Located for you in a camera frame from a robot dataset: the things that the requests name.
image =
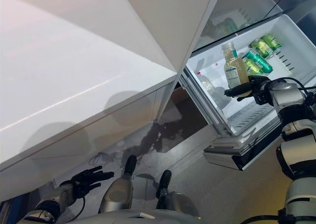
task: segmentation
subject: white cabinet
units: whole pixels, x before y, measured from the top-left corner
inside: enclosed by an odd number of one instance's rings
[[[158,118],[216,1],[1,0],[1,199]]]
[[[65,136],[2,170],[1,200],[32,191],[152,121],[168,86],[87,126],[73,125],[73,132],[64,131]],[[60,125],[47,125],[33,137]]]

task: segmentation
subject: bottle cap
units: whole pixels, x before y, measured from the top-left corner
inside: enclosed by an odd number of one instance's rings
[[[228,42],[222,45],[222,50],[226,51],[226,50],[232,50],[234,49],[234,43],[233,42]]]

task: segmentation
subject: bottle label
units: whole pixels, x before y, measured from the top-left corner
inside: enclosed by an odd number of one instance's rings
[[[228,67],[225,69],[225,74],[226,74],[226,78],[227,78],[227,82],[228,82],[228,86],[229,88],[234,88],[236,86],[239,86],[240,83],[240,79],[238,76],[238,71],[236,67]]]

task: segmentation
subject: white countertop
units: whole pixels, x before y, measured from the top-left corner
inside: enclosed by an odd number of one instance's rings
[[[69,124],[102,111],[105,116],[175,78],[174,71],[60,17],[19,0],[3,1],[15,8],[2,16],[1,169]],[[14,14],[19,11],[23,16]],[[64,127],[27,143],[57,122]]]

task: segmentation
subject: yellow liquid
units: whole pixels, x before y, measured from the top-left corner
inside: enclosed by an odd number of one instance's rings
[[[229,60],[228,62],[226,62],[225,66],[224,66],[224,70],[226,70],[226,68],[228,68],[228,67],[236,67],[237,72],[238,72],[238,77],[239,77],[241,84],[249,82],[246,68],[245,68],[244,62],[241,58],[233,58],[233,59]],[[247,91],[246,93],[239,94],[235,97],[245,97],[245,96],[249,95],[251,92],[252,91],[250,90],[250,91]]]

